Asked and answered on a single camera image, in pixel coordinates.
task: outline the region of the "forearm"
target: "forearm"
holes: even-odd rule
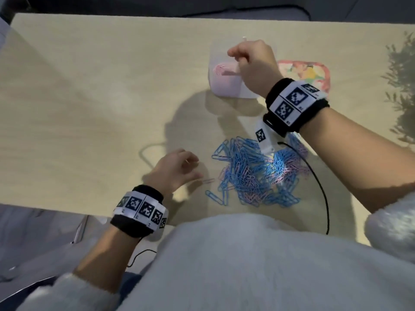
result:
[[[98,288],[116,293],[137,243],[138,239],[110,225],[73,273]]]
[[[412,151],[331,108],[322,109],[300,134],[370,212],[415,190]]]

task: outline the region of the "table surface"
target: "table surface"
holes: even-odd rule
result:
[[[387,45],[399,52],[412,25],[16,15],[0,53],[0,202],[110,216],[166,152],[196,153],[206,179],[223,163],[212,152],[225,138],[248,137],[264,101],[229,100],[209,90],[212,41],[261,38],[277,58],[320,62],[331,73],[331,106],[395,141],[402,112],[382,76]],[[331,235],[367,243],[368,212],[315,155],[310,164],[329,200]],[[313,177],[301,179],[288,209],[243,206],[235,193],[221,206],[212,184],[183,187],[167,202],[170,224],[252,212],[300,230],[325,232],[324,199]]]

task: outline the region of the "cable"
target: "cable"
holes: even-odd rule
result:
[[[300,155],[300,153],[295,148],[293,148],[291,145],[288,145],[285,142],[277,142],[277,144],[278,145],[285,145],[285,146],[291,148],[303,160],[303,162],[306,163],[307,167],[310,169],[311,173],[313,174],[314,178],[316,179],[316,181],[317,181],[317,183],[318,183],[318,185],[321,189],[321,192],[323,193],[324,202],[326,203],[326,212],[327,212],[327,231],[326,231],[326,235],[328,235],[329,230],[330,230],[329,202],[327,201],[326,193],[324,192],[323,186],[321,185],[317,175],[315,174],[314,170],[311,168],[310,164],[305,160],[305,158],[303,156]]]
[[[139,254],[137,254],[136,256],[134,256],[134,259],[132,260],[132,263],[130,265],[127,265],[127,267],[132,267],[132,265],[134,264],[134,261],[135,261],[136,257],[139,256],[140,254],[146,252],[146,251],[151,251],[151,252],[157,253],[156,251],[151,250],[151,249],[147,249],[147,250],[141,251]]]

